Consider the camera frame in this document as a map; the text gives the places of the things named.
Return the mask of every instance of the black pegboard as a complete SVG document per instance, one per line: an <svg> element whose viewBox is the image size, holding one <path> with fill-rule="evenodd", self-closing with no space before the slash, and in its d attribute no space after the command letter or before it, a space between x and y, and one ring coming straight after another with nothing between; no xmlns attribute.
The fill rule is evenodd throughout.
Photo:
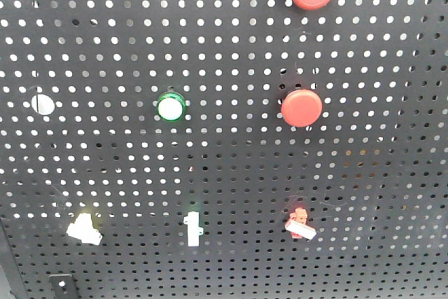
<svg viewBox="0 0 448 299"><path fill-rule="evenodd" d="M448 0L0 1L0 216L30 298L61 273L82 298L448 298ZM279 115L296 85L312 127ZM81 211L100 246L65 235Z"/></svg>

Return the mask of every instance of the hole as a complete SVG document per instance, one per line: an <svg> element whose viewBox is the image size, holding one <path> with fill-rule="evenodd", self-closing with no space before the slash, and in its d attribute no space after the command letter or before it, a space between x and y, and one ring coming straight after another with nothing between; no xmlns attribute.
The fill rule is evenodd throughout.
<svg viewBox="0 0 448 299"><path fill-rule="evenodd" d="M33 96L31 106L38 114L46 116L55 110L55 103L51 97L43 94Z"/></svg>

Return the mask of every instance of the white connector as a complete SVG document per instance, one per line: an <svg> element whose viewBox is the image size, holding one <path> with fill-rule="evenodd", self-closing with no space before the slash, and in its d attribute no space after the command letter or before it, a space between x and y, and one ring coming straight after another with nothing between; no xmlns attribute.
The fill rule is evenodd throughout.
<svg viewBox="0 0 448 299"><path fill-rule="evenodd" d="M93 228L92 216L82 213L76 218L75 223L70 223L67 228L67 235L80 239L84 244L99 245L103 236Z"/></svg>
<svg viewBox="0 0 448 299"><path fill-rule="evenodd" d="M204 228L199 227L199 213L189 211L183 218L183 224L188 226L188 246L199 246L199 236L204 234Z"/></svg>
<svg viewBox="0 0 448 299"><path fill-rule="evenodd" d="M306 224L294 220L289 220L288 222L286 222L285 229L287 229L287 231L291 231L296 235L305 237L306 239L313 239L314 236L316 236L316 231L314 228L311 228Z"/></svg>

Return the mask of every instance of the white bracket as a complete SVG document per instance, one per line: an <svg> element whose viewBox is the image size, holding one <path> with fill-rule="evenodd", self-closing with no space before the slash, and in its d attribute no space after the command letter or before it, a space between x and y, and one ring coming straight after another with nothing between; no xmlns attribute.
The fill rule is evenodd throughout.
<svg viewBox="0 0 448 299"><path fill-rule="evenodd" d="M199 213L189 211L183 218L183 224L188 226L188 246L199 246L199 236L204 234L204 228L199 227Z"/></svg>
<svg viewBox="0 0 448 299"><path fill-rule="evenodd" d="M86 213L79 214L75 223L70 223L66 233L70 237L80 239L85 244L99 245L103 238L99 231L93 228L91 215Z"/></svg>

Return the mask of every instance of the metal bracket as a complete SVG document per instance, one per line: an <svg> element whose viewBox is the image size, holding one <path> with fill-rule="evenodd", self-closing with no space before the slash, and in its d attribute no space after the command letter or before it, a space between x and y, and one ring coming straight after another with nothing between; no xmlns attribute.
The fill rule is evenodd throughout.
<svg viewBox="0 0 448 299"><path fill-rule="evenodd" d="M49 278L56 299L79 299L71 274L51 274Z"/></svg>

